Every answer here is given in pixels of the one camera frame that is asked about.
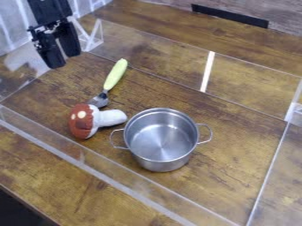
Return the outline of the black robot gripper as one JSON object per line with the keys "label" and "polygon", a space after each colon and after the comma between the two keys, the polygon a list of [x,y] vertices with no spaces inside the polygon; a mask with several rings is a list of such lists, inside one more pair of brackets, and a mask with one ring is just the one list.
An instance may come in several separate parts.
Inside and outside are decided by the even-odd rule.
{"label": "black robot gripper", "polygon": [[56,44],[55,36],[39,30],[54,30],[58,27],[59,41],[68,57],[80,55],[82,48],[74,23],[67,18],[74,14],[67,0],[27,0],[35,15],[37,25],[28,27],[27,31],[36,40],[36,51],[45,65],[59,68],[66,65],[66,60]]}

